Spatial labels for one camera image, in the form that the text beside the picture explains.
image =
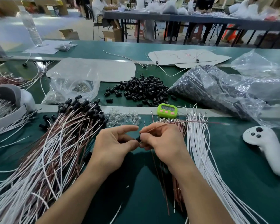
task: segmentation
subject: white game controller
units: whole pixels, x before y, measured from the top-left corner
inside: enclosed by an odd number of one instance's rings
[[[280,176],[280,143],[275,132],[268,127],[251,127],[243,133],[246,143],[257,145],[276,175]]]

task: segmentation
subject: green digital timer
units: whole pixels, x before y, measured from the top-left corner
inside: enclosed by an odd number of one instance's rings
[[[177,107],[168,104],[159,104],[158,106],[158,116],[164,118],[176,118],[177,117]]]

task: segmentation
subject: black button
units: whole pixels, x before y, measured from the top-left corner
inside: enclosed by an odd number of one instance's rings
[[[263,129],[262,129],[261,127],[257,127],[257,128],[256,128],[256,131],[257,131],[257,132],[262,132]]]

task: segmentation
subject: hand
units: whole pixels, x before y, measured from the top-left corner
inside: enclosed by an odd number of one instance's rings
[[[86,170],[94,170],[101,177],[107,178],[109,174],[120,168],[127,153],[139,146],[138,141],[125,133],[136,131],[138,128],[134,125],[122,125],[101,130],[96,136],[93,153]]]
[[[184,137],[175,124],[153,123],[140,132],[141,148],[154,148],[158,158],[167,164],[169,171],[176,174],[189,164],[194,164],[184,142]]]

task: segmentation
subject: person's right hand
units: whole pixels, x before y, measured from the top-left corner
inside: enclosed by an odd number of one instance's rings
[[[184,142],[184,137],[175,124],[152,123],[140,132],[141,148],[154,148],[156,155],[167,164],[169,171],[176,176],[177,172],[194,164]]]

